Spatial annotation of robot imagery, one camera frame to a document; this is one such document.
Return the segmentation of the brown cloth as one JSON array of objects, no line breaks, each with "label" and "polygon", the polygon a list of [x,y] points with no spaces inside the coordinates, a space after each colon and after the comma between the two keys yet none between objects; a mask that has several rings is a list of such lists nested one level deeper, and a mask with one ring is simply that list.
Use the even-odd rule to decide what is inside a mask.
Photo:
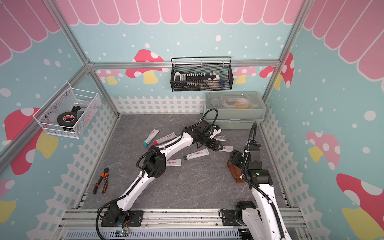
[{"label": "brown cloth", "polygon": [[241,179],[241,169],[239,167],[236,167],[230,162],[227,162],[227,167],[237,184],[245,183],[245,180]]}]

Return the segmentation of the silver purple Protetix toothpaste tube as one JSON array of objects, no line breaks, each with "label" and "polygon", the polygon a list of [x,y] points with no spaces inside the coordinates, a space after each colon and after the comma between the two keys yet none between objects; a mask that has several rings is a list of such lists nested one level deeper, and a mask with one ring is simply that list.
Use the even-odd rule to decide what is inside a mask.
[{"label": "silver purple Protetix toothpaste tube", "polygon": [[226,141],[227,140],[225,135],[216,135],[216,136],[214,136],[214,139],[218,140],[218,141]]}]

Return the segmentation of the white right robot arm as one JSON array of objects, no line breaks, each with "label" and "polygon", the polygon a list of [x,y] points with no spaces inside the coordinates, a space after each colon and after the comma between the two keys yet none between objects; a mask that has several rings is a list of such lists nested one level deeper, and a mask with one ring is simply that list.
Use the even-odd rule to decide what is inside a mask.
[{"label": "white right robot arm", "polygon": [[290,240],[292,237],[278,207],[275,188],[268,170],[260,161],[260,146],[244,152],[233,150],[227,166],[234,179],[246,183],[256,200],[238,202],[237,221],[246,226],[254,240]]}]

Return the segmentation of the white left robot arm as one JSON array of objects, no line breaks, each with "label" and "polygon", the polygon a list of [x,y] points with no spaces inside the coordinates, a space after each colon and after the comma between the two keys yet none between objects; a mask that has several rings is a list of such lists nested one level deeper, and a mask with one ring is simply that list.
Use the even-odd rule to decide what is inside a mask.
[{"label": "white left robot arm", "polygon": [[95,226],[99,227],[101,213],[105,208],[107,211],[104,218],[108,222],[118,226],[124,225],[127,221],[129,210],[131,210],[140,194],[151,182],[165,173],[166,162],[170,157],[193,144],[206,146],[215,152],[222,150],[222,144],[215,139],[215,136],[221,131],[218,125],[200,120],[192,126],[185,127],[175,139],[162,145],[150,147],[136,163],[136,167],[140,169],[138,177],[119,198],[100,207],[97,212]]}]

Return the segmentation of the white pink cap toothpaste tube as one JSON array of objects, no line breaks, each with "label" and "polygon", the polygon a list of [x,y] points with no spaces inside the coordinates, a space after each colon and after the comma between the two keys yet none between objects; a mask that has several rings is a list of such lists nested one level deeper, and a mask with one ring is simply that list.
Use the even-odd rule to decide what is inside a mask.
[{"label": "white pink cap toothpaste tube", "polygon": [[176,138],[176,137],[177,137],[177,136],[176,136],[175,133],[168,134],[168,135],[166,135],[166,136],[164,136],[164,137],[162,137],[162,138],[157,139],[157,140],[154,142],[154,145],[155,145],[155,146],[158,146],[158,145],[160,145],[160,144],[162,144],[162,143],[164,143],[164,142],[170,141],[170,140],[172,140],[172,139],[174,139],[174,138]]}]

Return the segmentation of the far left green cap tube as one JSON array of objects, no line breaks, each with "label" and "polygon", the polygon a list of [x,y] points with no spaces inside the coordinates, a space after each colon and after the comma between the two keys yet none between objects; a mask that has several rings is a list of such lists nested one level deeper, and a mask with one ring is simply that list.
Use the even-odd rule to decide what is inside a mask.
[{"label": "far left green cap tube", "polygon": [[152,130],[149,136],[145,139],[143,146],[147,147],[159,132],[160,131],[156,129]]}]

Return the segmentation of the green plastic storage box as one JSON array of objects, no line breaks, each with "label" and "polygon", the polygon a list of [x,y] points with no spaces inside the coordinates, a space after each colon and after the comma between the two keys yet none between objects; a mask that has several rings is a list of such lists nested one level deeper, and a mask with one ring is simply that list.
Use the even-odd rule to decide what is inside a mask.
[{"label": "green plastic storage box", "polygon": [[203,113],[223,130],[246,130],[264,120],[266,105],[257,92],[208,92]]}]

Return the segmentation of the orange black pliers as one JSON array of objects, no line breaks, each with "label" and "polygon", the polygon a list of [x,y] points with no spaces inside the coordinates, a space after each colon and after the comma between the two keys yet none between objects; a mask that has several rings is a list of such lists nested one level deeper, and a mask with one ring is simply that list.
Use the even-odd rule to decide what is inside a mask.
[{"label": "orange black pliers", "polygon": [[109,178],[109,168],[105,168],[103,173],[100,175],[97,183],[94,186],[93,189],[93,194],[95,195],[98,191],[99,186],[101,183],[104,183],[103,188],[102,188],[102,194],[104,194],[107,190],[108,187],[108,178]]}]

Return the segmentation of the black tape roll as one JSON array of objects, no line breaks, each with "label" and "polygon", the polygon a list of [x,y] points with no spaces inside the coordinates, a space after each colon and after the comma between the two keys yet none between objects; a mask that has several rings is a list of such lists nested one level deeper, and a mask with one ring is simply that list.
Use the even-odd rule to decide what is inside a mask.
[{"label": "black tape roll", "polygon": [[57,122],[60,126],[72,128],[78,121],[76,112],[65,112],[58,116]]}]

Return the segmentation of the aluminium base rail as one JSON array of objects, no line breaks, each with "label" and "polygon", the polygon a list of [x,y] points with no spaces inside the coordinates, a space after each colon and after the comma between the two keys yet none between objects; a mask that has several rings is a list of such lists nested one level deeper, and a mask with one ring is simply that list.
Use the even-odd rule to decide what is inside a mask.
[{"label": "aluminium base rail", "polygon": [[281,209],[281,228],[275,216],[253,208],[147,209],[132,212],[126,227],[111,223],[96,228],[95,210],[69,210],[54,234],[55,240],[285,240],[311,239],[299,209]]}]

